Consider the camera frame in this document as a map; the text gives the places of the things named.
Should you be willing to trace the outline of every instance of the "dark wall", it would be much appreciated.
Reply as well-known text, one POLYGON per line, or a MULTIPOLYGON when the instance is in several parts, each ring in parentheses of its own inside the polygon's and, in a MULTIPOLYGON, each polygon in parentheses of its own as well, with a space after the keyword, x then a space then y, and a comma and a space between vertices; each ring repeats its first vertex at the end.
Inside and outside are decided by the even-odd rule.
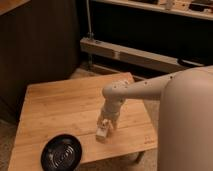
POLYGON ((213 21, 100 2, 91 3, 91 15, 95 39, 213 64, 213 21))
POLYGON ((66 79, 78 65, 74 0, 31 0, 0 16, 0 117, 19 117, 26 86, 66 79))

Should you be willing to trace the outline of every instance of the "black bowl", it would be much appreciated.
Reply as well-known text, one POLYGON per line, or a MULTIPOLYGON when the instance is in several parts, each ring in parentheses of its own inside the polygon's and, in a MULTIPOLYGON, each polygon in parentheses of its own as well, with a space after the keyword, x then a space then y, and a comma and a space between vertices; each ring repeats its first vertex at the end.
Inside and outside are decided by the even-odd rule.
POLYGON ((76 137, 58 135, 44 147, 41 165, 44 171, 72 171, 80 163, 81 156, 81 144, 76 137))

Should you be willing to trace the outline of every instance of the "wooden table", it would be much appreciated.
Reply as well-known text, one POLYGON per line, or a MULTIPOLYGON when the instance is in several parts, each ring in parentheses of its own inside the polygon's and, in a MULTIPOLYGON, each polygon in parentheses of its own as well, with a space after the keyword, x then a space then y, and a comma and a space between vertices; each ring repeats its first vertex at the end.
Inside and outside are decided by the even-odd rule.
POLYGON ((39 171, 45 144, 58 134, 76 136, 83 148, 81 163, 156 148, 157 136, 142 100, 127 100, 118 130, 106 143, 95 139, 104 85, 131 74, 88 77, 28 86, 9 171, 39 171))
POLYGON ((0 15, 19 7, 30 0, 0 0, 0 15))

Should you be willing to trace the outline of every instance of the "table leg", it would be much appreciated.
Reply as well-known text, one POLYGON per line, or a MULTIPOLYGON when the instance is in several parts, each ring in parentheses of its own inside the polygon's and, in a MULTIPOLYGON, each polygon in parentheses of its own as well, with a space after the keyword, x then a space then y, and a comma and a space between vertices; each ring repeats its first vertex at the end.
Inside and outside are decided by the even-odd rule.
POLYGON ((141 161, 141 159, 142 159, 144 153, 145 153, 144 151, 141 151, 141 152, 138 153, 138 156, 137 156, 137 158, 135 159, 135 162, 136 162, 137 164, 140 163, 140 161, 141 161))

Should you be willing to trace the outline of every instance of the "floor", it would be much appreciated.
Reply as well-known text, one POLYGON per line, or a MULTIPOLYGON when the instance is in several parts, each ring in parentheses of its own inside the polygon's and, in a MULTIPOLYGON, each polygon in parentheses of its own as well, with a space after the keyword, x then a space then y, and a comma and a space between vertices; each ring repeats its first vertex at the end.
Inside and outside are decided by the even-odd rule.
MULTIPOLYGON (((98 75, 88 72, 84 69, 77 69, 71 79, 91 77, 98 75)), ((158 127, 158 101, 144 100, 145 106, 150 114, 153 125, 158 127)), ((0 171, 7 171, 8 163, 13 147, 17 127, 0 120, 0 171)), ((133 161, 137 157, 136 154, 129 154, 117 158, 101 160, 97 162, 80 165, 78 171, 156 171, 157 166, 157 150, 146 151, 139 164, 133 161)))

